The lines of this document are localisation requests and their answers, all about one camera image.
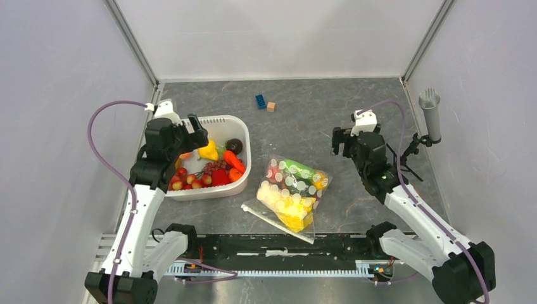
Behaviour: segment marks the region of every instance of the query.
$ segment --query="red apple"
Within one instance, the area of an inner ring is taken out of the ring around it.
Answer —
[[[185,177],[185,176],[188,175],[188,170],[186,170],[186,168],[184,168],[184,167],[181,167],[181,168],[177,169],[177,175],[179,177]]]
[[[192,189],[203,188],[203,186],[204,186],[203,182],[199,179],[192,181]]]
[[[191,185],[192,182],[195,181],[196,179],[198,179],[198,178],[196,177],[196,174],[189,174],[189,175],[187,175],[187,177],[186,177],[186,183],[189,184],[189,185]]]
[[[209,186],[213,182],[213,178],[208,174],[203,174],[201,177],[201,181],[206,185]]]
[[[172,184],[172,190],[181,190],[181,189],[183,189],[184,186],[185,186],[184,182],[182,182],[182,181],[174,182]]]

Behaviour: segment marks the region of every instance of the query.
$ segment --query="blue lego block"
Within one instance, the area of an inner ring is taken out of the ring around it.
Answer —
[[[257,101],[257,107],[259,110],[266,109],[267,104],[265,103],[265,99],[263,98],[263,95],[256,95],[255,100]]]

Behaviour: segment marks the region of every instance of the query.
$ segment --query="plastic bag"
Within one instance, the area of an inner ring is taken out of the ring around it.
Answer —
[[[323,171],[270,155],[266,175],[261,180],[256,199],[245,203],[242,208],[313,244],[314,210],[331,180],[332,177]]]

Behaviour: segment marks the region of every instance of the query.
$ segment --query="wooden block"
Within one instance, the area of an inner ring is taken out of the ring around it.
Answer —
[[[275,103],[268,103],[267,104],[267,111],[274,112],[276,110],[276,104]]]

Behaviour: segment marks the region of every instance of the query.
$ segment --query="carrot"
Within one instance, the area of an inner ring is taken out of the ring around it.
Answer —
[[[226,152],[224,152],[224,160],[226,163],[232,165],[234,168],[239,170],[239,172],[245,173],[246,168],[232,151],[227,150]]]
[[[231,168],[231,170],[229,170],[229,180],[231,182],[238,181],[242,176],[243,174],[239,172],[239,170],[237,170],[236,168]]]

